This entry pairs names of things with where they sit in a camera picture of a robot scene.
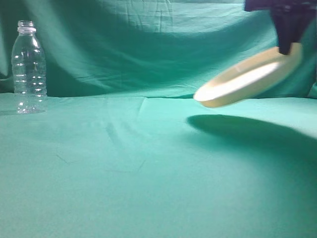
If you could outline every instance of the clear plastic bottle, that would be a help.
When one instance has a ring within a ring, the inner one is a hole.
[[[43,112],[47,99],[45,54],[32,21],[19,21],[18,32],[11,58],[17,112]]]

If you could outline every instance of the table surface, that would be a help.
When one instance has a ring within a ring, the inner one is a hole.
[[[317,100],[0,94],[0,238],[315,238]]]

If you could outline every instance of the green cloth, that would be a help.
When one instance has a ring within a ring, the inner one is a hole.
[[[1,238],[314,238],[317,100],[0,94]]]
[[[244,0],[2,0],[0,92],[12,92],[18,20],[33,20],[47,55],[50,96],[190,98],[228,67],[276,46],[267,11]],[[304,61],[256,97],[306,97],[316,80],[316,23]]]

